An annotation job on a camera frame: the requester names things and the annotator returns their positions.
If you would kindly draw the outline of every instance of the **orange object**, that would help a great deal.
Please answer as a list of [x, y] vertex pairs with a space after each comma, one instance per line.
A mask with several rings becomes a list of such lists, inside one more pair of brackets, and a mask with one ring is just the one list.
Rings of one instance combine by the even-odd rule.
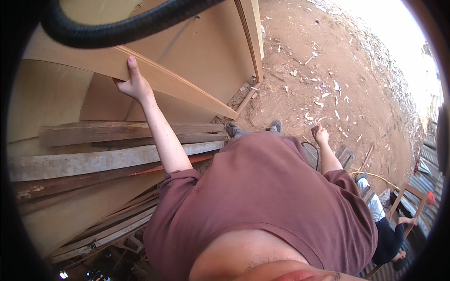
[[427, 193], [427, 203], [428, 205], [433, 205], [436, 203], [436, 199], [434, 198], [433, 192], [428, 191]]
[[[195, 162], [200, 162], [200, 161], [203, 161], [203, 160], [211, 159], [212, 158], [212, 154], [194, 155], [194, 156], [188, 156], [188, 157], [189, 157], [189, 161], [191, 163], [195, 163]], [[159, 167], [151, 168], [151, 169], [148, 169], [148, 170], [145, 170], [145, 171], [132, 173], [132, 174], [129, 174], [128, 176], [134, 176], [134, 175], [137, 175], [137, 174], [150, 173], [150, 172], [159, 171], [159, 170], [162, 170], [162, 169], [164, 169], [164, 168], [162, 166], [159, 166]]]

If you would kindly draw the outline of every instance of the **black shirt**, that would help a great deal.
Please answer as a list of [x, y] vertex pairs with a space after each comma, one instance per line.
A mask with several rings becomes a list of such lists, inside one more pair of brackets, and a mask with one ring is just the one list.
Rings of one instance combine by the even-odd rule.
[[395, 232], [389, 226], [386, 217], [375, 223], [378, 229], [378, 246], [373, 255], [373, 262], [377, 265], [385, 264], [397, 255], [403, 241], [405, 240], [404, 223], [395, 228]]

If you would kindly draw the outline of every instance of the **rolled sleeve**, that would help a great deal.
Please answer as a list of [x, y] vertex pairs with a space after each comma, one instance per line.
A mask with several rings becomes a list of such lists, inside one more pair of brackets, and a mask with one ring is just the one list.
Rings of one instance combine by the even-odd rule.
[[162, 199], [168, 193], [184, 194], [193, 188], [197, 181], [201, 178], [201, 174], [195, 169], [175, 171], [166, 174], [166, 180], [161, 184], [160, 198]]
[[329, 171], [324, 174], [324, 177], [333, 184], [355, 194], [356, 196], [361, 197], [360, 190], [356, 185], [355, 181], [351, 178], [345, 170], [334, 170]]

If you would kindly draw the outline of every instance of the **maroon t-shirt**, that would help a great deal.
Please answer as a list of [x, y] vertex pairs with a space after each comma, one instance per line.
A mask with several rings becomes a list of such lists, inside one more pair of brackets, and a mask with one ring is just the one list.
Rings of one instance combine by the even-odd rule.
[[223, 233], [262, 229], [284, 239], [313, 267], [359, 273], [378, 232], [369, 208], [344, 170], [321, 175], [306, 163], [295, 137], [267, 131], [220, 150], [201, 176], [166, 176], [145, 229], [145, 251], [167, 280], [187, 280], [196, 258]]

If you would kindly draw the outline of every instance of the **bright sky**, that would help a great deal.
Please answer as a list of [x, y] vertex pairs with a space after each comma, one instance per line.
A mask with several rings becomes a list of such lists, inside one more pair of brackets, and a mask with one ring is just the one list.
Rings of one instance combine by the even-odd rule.
[[431, 103], [430, 79], [436, 81], [437, 79], [433, 60], [429, 56], [425, 58], [422, 56], [420, 48], [425, 43], [425, 37], [409, 10], [400, 0], [332, 0], [332, 2], [362, 18], [380, 38], [402, 70], [420, 115], [426, 114], [425, 107], [429, 107]]

